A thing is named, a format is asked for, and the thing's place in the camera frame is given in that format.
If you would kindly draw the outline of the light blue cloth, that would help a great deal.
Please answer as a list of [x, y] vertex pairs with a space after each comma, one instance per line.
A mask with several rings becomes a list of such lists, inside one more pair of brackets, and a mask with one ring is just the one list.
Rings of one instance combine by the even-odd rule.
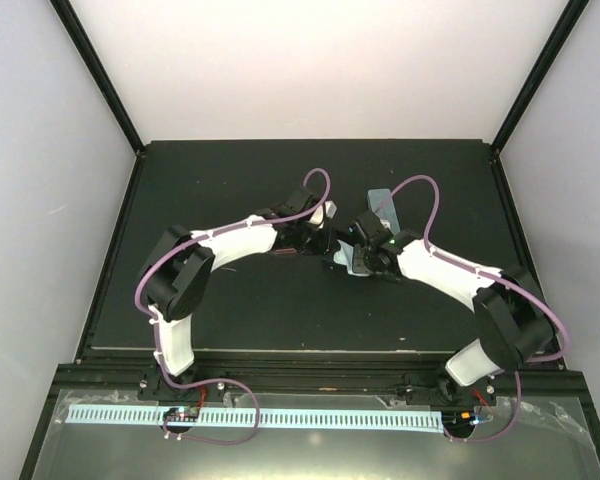
[[335, 264], [343, 266], [348, 275], [355, 277], [369, 277], [370, 273], [365, 266], [362, 266], [361, 271], [355, 271], [353, 267], [354, 247], [348, 243], [339, 240], [339, 248], [333, 255], [333, 261]]

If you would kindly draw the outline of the green lined glasses case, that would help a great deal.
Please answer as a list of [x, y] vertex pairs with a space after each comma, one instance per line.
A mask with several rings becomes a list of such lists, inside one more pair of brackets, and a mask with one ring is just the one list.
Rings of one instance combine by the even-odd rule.
[[393, 234], [400, 231], [396, 207], [388, 188], [370, 189], [367, 191], [367, 204], [369, 209], [376, 214], [381, 223]]

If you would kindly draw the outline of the black glasses case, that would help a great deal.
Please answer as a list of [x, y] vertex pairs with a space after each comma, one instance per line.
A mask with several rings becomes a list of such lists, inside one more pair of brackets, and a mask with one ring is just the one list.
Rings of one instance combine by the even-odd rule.
[[332, 228], [327, 250], [322, 257], [325, 267], [357, 276], [353, 269], [355, 236], [349, 229]]

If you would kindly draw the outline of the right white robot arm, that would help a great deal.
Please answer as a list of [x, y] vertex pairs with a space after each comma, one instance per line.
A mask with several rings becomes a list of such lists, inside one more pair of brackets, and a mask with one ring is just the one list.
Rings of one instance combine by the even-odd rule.
[[418, 281], [474, 314], [477, 338], [434, 379], [437, 396], [447, 403], [459, 402], [484, 377], [518, 370], [556, 334], [534, 279], [521, 268], [484, 267], [408, 230], [394, 234], [371, 211], [348, 228], [348, 242], [354, 274]]

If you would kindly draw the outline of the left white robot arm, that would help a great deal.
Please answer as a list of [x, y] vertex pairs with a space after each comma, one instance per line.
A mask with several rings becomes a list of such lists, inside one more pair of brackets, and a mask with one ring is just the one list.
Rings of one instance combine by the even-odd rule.
[[328, 223], [336, 204], [301, 186], [291, 197], [243, 220], [209, 230], [167, 229], [140, 271], [138, 310], [154, 326], [154, 357], [164, 367], [159, 386], [173, 399], [194, 388], [193, 314], [211, 274], [256, 254], [289, 251], [320, 255], [328, 249]]

